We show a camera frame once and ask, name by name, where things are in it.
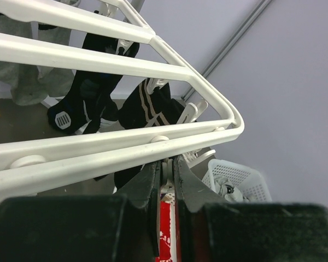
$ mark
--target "clothing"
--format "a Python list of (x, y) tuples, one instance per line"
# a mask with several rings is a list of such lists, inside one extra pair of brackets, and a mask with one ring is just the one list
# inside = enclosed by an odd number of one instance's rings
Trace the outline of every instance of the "clothing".
[[(115, 54), (117, 45), (118, 39), (88, 33), (83, 49)], [(139, 43), (133, 43), (126, 53), (120, 50), (119, 55), (135, 57), (138, 50)], [(84, 134), (96, 133), (101, 123), (117, 119), (118, 109), (110, 94), (121, 78), (122, 75), (77, 70), (68, 94), (48, 109), (49, 124), (63, 133), (73, 134), (89, 123)]]
[[(0, 33), (32, 38), (31, 23), (13, 20), (0, 14)], [(0, 81), (11, 86), (12, 100), (17, 105), (32, 105), (44, 100), (48, 93), (37, 80), (38, 69), (34, 65), (0, 61)]]
[[(175, 99), (169, 100), (169, 103), (167, 103), (166, 106), (162, 108), (162, 111), (158, 114), (157, 119), (154, 122), (153, 126), (165, 126), (169, 124), (176, 124), (184, 109), (185, 109), (184, 106), (181, 105)], [(120, 189), (123, 185), (125, 185), (128, 181), (130, 181), (134, 176), (136, 176), (140, 172), (140, 170), (141, 170), (141, 166), (135, 166), (134, 168), (129, 168), (126, 170), (115, 172), (114, 184), (117, 187), (117, 189)]]
[[(78, 7), (81, 0), (69, 0), (67, 3)], [(60, 45), (69, 45), (71, 30), (68, 28), (39, 24), (38, 40)], [(65, 96), (73, 83), (74, 74), (71, 69), (43, 67), (38, 65), (38, 81), (45, 85), (50, 97)]]
[(255, 200), (253, 196), (244, 196), (243, 193), (223, 175), (214, 175), (214, 182), (217, 194), (230, 203), (248, 203)]
[(147, 92), (151, 78), (143, 80), (130, 94), (118, 112), (119, 123), (125, 129), (142, 128), (156, 117), (170, 103), (170, 86), (155, 88), (152, 94)]

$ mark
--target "red object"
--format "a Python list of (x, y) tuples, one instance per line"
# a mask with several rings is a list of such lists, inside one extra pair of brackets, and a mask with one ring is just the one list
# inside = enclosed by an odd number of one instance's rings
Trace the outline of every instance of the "red object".
[(170, 204), (160, 202), (159, 258), (155, 259), (156, 262), (173, 262), (170, 254), (171, 242)]

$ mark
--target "sock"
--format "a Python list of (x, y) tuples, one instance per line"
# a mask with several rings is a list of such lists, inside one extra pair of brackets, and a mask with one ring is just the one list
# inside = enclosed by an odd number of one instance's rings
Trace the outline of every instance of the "sock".
[[(78, 7), (81, 0), (55, 0)], [(39, 24), (38, 39), (60, 45), (69, 45), (71, 30), (63, 27)], [(74, 74), (71, 69), (38, 66), (38, 81), (45, 85), (50, 97), (65, 96), (73, 83)]]
[(145, 127), (146, 124), (159, 114), (170, 102), (169, 84), (154, 89), (152, 94), (147, 92), (150, 78), (143, 80), (124, 102), (118, 112), (119, 123), (125, 129)]
[(110, 96), (107, 105), (108, 108), (103, 111), (100, 121), (100, 126), (102, 128), (110, 127), (118, 121), (118, 107)]
[[(166, 126), (169, 124), (176, 124), (179, 120), (182, 112), (184, 111), (185, 107), (177, 102), (175, 99), (171, 99), (169, 103), (166, 104), (162, 108), (162, 111), (158, 114), (156, 121), (154, 122), (153, 126)], [(114, 184), (117, 189), (120, 189), (124, 186), (128, 181), (130, 181), (137, 173), (141, 170), (141, 165), (135, 166), (133, 168), (121, 170), (114, 173)]]
[(157, 127), (176, 124), (184, 109), (185, 107), (178, 101), (171, 99), (170, 103), (158, 114), (157, 119), (152, 126)]
[[(88, 33), (83, 49), (115, 53), (117, 44), (118, 40), (115, 38)], [(135, 57), (138, 50), (139, 43), (133, 43), (125, 56)], [(90, 122), (90, 127), (87, 127), (84, 133), (95, 133), (100, 127), (101, 118), (106, 117), (108, 108), (114, 110), (110, 94), (121, 78), (122, 75), (77, 70), (68, 94), (58, 104), (48, 109), (50, 125), (66, 134), (73, 134)]]
[[(31, 23), (13, 20), (0, 14), (0, 33), (32, 38)], [(43, 85), (38, 83), (36, 67), (0, 61), (0, 81), (11, 85), (13, 101), (18, 105), (40, 103), (47, 97)]]

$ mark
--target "sock logo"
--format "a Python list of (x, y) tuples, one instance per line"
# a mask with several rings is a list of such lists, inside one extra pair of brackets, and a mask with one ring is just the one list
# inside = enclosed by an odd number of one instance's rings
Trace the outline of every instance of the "sock logo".
[(65, 111), (58, 113), (55, 117), (56, 125), (61, 129), (66, 129), (71, 126), (72, 120), (69, 114)]

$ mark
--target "white rack frame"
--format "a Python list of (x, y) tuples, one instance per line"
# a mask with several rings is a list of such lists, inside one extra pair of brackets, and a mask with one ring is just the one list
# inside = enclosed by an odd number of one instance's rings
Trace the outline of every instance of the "white rack frame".
[(0, 201), (232, 141), (243, 132), (237, 109), (157, 36), (127, 0), (101, 2), (118, 7), (132, 25), (52, 0), (0, 0), (0, 13), (149, 44), (168, 64), (6, 34), (0, 34), (0, 61), (186, 81), (221, 120), (0, 144)]

